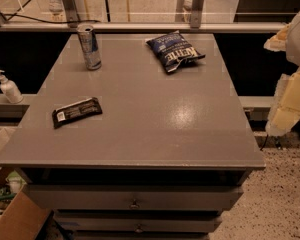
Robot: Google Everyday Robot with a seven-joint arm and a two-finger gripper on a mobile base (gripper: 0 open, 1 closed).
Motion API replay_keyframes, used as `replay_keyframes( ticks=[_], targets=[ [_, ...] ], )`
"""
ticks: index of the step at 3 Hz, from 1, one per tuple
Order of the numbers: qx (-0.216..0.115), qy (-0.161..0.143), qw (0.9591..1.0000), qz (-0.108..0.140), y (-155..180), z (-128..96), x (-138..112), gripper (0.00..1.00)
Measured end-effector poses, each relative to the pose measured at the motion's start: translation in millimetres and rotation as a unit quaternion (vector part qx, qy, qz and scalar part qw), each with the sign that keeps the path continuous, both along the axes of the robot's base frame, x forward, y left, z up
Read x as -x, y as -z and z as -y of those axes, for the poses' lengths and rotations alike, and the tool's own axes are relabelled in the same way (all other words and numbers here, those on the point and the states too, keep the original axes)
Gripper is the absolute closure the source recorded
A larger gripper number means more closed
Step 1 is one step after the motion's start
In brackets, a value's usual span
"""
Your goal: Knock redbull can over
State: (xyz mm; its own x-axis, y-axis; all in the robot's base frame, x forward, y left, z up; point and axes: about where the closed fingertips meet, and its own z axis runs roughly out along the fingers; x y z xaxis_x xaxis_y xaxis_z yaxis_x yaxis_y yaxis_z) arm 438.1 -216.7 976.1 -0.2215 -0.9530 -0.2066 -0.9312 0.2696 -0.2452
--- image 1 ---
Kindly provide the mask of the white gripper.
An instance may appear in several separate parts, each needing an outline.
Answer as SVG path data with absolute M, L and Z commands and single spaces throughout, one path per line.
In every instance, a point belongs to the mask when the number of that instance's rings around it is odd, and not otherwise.
M 285 25 L 264 43 L 264 48 L 285 51 L 287 60 L 300 66 L 300 11 L 291 24 Z M 266 132 L 283 136 L 300 120 L 300 67 L 291 76 L 282 74 L 277 82 L 274 101 L 268 114 Z

